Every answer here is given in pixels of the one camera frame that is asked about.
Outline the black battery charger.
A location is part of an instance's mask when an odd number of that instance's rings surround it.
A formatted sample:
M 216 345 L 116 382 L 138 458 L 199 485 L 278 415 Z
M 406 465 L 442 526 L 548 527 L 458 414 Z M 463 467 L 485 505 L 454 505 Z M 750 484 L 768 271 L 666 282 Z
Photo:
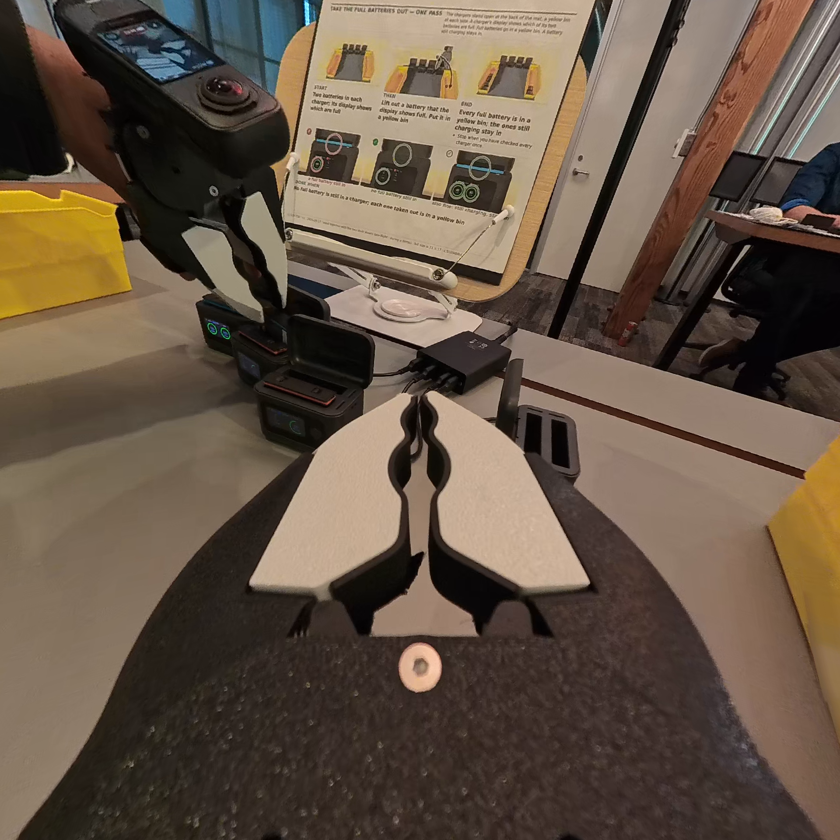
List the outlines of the black battery charger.
M 237 328 L 231 346 L 239 378 L 248 386 L 287 366 L 291 355 L 287 346 L 287 326 L 292 315 L 329 320 L 326 301 L 306 290 L 291 287 L 285 309 L 264 322 L 248 322 Z
M 493 423 L 525 454 L 538 455 L 573 485 L 581 473 L 574 420 L 548 408 L 521 404 L 522 372 L 522 359 L 509 361 Z
M 215 291 L 196 302 L 203 339 L 211 350 L 230 358 L 235 356 L 232 339 L 242 328 L 263 329 L 263 325 L 232 308 Z
M 290 316 L 290 362 L 271 375 L 294 375 L 326 385 L 339 396 L 330 406 L 305 402 L 255 384 L 262 434 L 270 442 L 313 450 L 360 417 L 364 391 L 372 383 L 375 343 L 366 333 L 332 321 Z

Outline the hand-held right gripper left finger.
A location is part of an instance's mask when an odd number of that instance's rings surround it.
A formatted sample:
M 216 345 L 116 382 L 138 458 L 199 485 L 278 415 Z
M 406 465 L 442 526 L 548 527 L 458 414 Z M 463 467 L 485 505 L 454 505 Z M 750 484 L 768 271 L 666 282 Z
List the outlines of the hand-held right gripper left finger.
M 249 579 L 256 592 L 337 596 L 341 583 L 397 546 L 406 479 L 395 457 L 411 446 L 414 395 L 354 419 L 318 447 Z

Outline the black metal stand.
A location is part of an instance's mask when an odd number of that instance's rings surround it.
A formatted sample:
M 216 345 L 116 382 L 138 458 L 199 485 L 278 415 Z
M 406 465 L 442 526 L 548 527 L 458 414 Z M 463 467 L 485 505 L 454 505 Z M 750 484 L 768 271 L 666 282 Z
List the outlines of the black metal stand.
M 679 31 L 685 23 L 689 1 L 671 1 L 663 24 L 658 32 L 654 48 L 640 80 L 633 104 L 628 112 L 623 131 L 619 137 L 611 163 L 605 173 L 602 189 L 593 206 L 581 245 L 575 255 L 570 275 L 563 286 L 562 295 L 555 309 L 548 329 L 548 337 L 557 340 L 568 318 L 577 291 L 579 290 L 595 249 L 597 239 L 604 226 L 609 208 L 620 185 L 637 137 L 644 125 L 650 104 L 674 47 Z

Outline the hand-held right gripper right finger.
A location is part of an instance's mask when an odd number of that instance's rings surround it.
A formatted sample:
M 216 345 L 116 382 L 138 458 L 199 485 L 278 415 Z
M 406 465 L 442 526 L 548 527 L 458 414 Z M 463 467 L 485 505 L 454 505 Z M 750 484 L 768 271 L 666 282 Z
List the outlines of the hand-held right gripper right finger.
M 428 564 L 456 605 L 581 592 L 591 580 L 523 451 L 480 416 L 423 396 L 434 487 Z

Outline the person's left forearm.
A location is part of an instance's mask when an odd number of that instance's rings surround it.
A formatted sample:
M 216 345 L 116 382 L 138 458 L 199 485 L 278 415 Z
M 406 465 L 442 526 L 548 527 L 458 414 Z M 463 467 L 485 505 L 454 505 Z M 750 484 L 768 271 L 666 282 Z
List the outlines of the person's left forearm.
M 67 159 L 41 86 L 25 22 L 13 1 L 1 2 L 1 168 L 57 175 Z

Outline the wooden desk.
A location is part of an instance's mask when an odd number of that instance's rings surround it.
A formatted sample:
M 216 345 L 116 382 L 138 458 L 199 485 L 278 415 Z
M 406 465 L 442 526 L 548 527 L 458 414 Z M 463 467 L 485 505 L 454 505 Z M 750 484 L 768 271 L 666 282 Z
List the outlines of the wooden desk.
M 839 237 L 820 234 L 812 227 L 761 224 L 735 213 L 721 211 L 707 211 L 703 217 L 711 222 L 714 235 L 722 243 L 722 251 L 698 281 L 693 297 L 684 307 L 678 324 L 653 363 L 656 370 L 667 371 L 679 352 L 687 346 L 690 335 L 706 313 L 730 269 L 734 267 L 739 254 L 754 240 L 839 254 Z

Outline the white stand base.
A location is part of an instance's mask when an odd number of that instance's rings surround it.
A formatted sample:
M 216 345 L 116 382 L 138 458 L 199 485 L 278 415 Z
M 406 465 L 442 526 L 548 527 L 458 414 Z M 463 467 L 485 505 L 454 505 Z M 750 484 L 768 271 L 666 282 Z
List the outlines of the white stand base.
M 475 332 L 482 318 L 469 311 L 450 311 L 440 301 L 379 287 L 355 286 L 328 299 L 332 319 L 416 350 Z

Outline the red-edged black battery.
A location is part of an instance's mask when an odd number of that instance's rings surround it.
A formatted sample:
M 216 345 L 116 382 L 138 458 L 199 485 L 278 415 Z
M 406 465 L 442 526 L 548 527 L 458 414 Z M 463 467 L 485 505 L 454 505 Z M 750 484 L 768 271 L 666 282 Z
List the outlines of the red-edged black battery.
M 326 385 L 302 380 L 290 374 L 267 376 L 263 384 L 273 390 L 289 396 L 294 396 L 308 403 L 320 406 L 330 406 L 339 394 Z

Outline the yellow plastic bin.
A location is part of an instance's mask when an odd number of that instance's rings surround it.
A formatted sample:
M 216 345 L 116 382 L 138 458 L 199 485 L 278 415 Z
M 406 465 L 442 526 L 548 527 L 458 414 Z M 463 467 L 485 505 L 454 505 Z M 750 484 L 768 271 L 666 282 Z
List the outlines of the yellow plastic bin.
M 839 440 L 805 472 L 768 526 L 839 732 Z
M 116 204 L 1 192 L 1 319 L 131 290 Z

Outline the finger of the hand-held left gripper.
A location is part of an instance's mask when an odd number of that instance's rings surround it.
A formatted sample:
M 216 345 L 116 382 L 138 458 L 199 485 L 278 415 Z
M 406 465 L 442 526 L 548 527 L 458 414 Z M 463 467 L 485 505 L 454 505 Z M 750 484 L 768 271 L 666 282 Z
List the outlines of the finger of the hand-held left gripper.
M 241 244 L 237 273 L 238 308 L 253 322 L 282 312 L 288 302 L 287 249 L 282 226 L 276 224 L 262 192 L 237 195 Z
M 223 232 L 196 226 L 182 232 L 182 239 L 212 281 L 219 298 L 242 316 L 263 316 L 263 307 L 238 272 L 234 251 Z

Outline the black computer monitor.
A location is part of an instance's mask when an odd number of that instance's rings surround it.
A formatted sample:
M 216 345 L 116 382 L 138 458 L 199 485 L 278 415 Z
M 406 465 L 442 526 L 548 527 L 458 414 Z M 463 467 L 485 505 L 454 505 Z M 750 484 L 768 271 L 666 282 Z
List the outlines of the black computer monitor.
M 735 207 L 751 200 L 767 160 L 761 154 L 732 152 L 709 192 L 709 198 L 716 202 L 715 209 L 723 210 L 725 206 Z
M 779 207 L 791 182 L 804 165 L 804 161 L 774 156 L 761 175 L 750 202 L 754 205 Z

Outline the black usb hub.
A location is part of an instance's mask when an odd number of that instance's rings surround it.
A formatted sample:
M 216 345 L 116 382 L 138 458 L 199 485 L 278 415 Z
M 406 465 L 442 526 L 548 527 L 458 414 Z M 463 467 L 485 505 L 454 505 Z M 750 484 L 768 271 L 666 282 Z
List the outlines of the black usb hub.
M 463 395 L 503 372 L 511 350 L 495 339 L 460 332 L 417 352 L 411 372 L 440 392 Z

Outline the person's left hand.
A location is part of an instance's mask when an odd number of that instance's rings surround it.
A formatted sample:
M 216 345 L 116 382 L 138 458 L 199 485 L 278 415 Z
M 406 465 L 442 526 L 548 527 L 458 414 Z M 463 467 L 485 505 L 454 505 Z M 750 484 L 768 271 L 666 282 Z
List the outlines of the person's left hand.
M 128 180 L 111 147 L 104 118 L 107 92 L 77 62 L 61 40 L 26 26 L 41 87 L 65 150 L 74 161 L 123 196 Z

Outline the wooden pillar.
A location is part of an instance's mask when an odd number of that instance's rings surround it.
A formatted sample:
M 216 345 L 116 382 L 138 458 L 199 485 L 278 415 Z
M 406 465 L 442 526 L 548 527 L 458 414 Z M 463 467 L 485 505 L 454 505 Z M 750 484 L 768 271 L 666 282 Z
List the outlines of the wooden pillar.
M 602 333 L 621 339 L 640 323 L 697 219 L 714 182 L 760 105 L 813 1 L 760 1 L 700 123 Z

